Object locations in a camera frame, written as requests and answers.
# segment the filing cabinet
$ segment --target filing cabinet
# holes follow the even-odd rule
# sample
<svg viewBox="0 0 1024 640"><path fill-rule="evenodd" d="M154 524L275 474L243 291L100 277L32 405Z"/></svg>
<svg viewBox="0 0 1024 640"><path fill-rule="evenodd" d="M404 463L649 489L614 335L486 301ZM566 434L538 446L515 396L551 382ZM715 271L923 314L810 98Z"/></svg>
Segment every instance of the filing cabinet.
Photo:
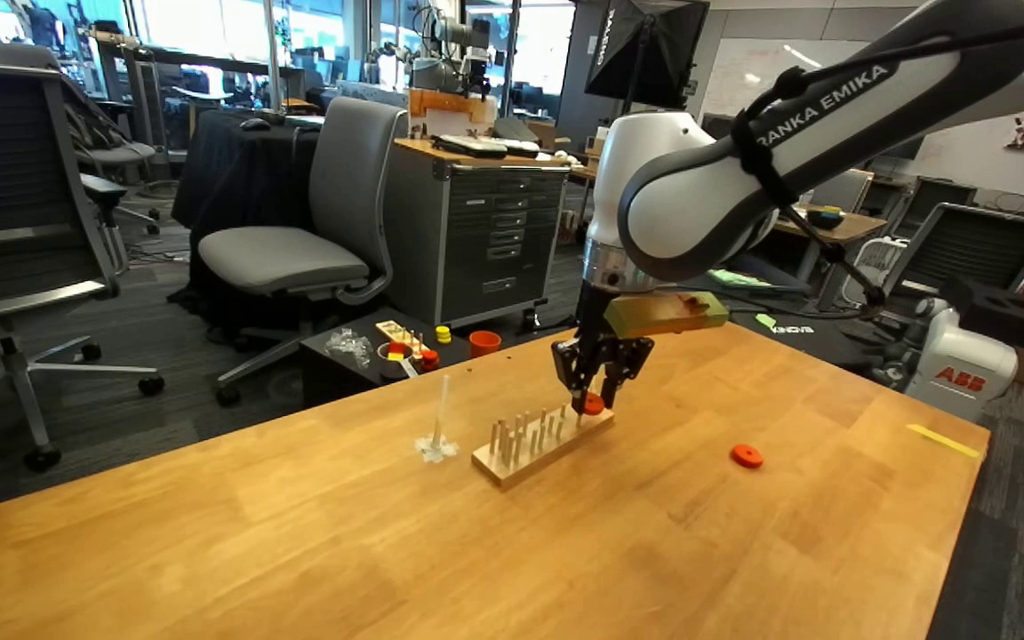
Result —
<svg viewBox="0 0 1024 640"><path fill-rule="evenodd" d="M450 328L532 309L546 286L563 184L563 162L399 142L384 209L390 307Z"/></svg>

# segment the chair wheel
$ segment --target chair wheel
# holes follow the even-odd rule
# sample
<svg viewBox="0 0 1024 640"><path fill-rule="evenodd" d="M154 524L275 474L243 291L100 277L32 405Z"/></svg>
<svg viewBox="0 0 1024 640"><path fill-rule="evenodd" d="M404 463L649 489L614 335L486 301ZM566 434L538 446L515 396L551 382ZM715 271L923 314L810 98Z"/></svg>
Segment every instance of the chair wheel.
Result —
<svg viewBox="0 0 1024 640"><path fill-rule="evenodd" d="M238 387L215 387L219 405L238 405L238 398L243 398Z"/></svg>
<svg viewBox="0 0 1024 640"><path fill-rule="evenodd" d="M58 453L58 447L35 447L35 453L26 456L26 466L29 466L32 474L52 468L58 463L59 463L59 453Z"/></svg>
<svg viewBox="0 0 1024 640"><path fill-rule="evenodd" d="M134 387L137 387L145 398L154 398L154 396L162 392L162 377L142 377L142 382L134 382Z"/></svg>
<svg viewBox="0 0 1024 640"><path fill-rule="evenodd" d="M96 363L100 359L100 345L85 342L77 355L83 355L83 363Z"/></svg>

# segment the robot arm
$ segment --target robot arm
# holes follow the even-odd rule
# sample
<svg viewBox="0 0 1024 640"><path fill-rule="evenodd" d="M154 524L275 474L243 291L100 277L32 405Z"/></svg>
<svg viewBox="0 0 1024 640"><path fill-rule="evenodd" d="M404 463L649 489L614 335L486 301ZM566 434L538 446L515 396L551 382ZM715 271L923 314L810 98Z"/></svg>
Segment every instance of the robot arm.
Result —
<svg viewBox="0 0 1024 640"><path fill-rule="evenodd" d="M858 62L1020 25L1024 0L931 0ZM1012 111L1024 111L1024 39L827 73L746 121L753 149L706 139L686 114L617 116L595 190L574 337L555 345L574 409L598 367L610 405L649 351L649 337L604 323L610 297L675 287L769 233L777 200L769 179L802 193L904 139Z"/></svg>

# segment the red label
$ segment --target red label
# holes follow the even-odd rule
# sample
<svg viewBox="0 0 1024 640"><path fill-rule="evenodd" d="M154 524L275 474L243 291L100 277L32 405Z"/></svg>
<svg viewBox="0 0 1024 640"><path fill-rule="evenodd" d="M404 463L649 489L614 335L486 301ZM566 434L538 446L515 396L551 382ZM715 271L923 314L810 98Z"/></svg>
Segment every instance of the red label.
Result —
<svg viewBox="0 0 1024 640"><path fill-rule="evenodd" d="M984 387L980 377L975 377L975 374L968 374L968 370L952 370L952 367L938 370L938 382L945 382L945 383L952 383L952 387L968 387L968 392L975 392L975 396Z"/></svg>

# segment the wooden blocks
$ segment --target wooden blocks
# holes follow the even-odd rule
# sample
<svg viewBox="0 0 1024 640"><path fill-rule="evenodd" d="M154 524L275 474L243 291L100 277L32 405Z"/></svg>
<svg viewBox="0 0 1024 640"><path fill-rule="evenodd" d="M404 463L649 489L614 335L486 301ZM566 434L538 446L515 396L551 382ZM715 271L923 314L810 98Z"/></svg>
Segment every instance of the wooden blocks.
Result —
<svg viewBox="0 0 1024 640"><path fill-rule="evenodd" d="M486 446L474 453L474 463L493 485L510 487L608 422L614 422L610 411L574 417L567 405L499 418Z"/></svg>

